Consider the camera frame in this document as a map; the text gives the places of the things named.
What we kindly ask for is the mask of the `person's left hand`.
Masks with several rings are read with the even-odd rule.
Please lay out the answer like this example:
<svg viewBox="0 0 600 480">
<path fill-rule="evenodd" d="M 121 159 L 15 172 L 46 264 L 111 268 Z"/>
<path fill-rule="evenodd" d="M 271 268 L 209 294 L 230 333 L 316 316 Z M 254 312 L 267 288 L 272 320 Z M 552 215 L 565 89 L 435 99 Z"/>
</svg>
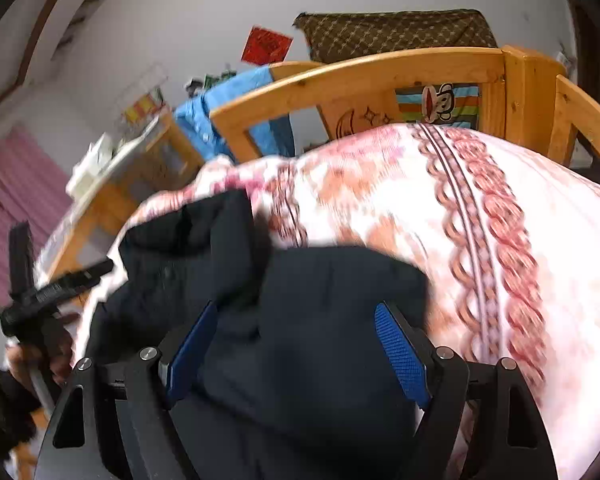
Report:
<svg viewBox="0 0 600 480">
<path fill-rule="evenodd" d="M 42 325 L 42 342 L 40 344 L 12 344 L 6 349 L 6 362 L 10 374 L 30 393 L 35 393 L 31 372 L 38 368 L 38 363 L 47 363 L 57 385 L 63 384 L 71 373 L 73 358 L 73 336 L 66 329 L 79 321 L 80 315 L 69 312 L 58 318 L 48 318 Z"/>
</svg>

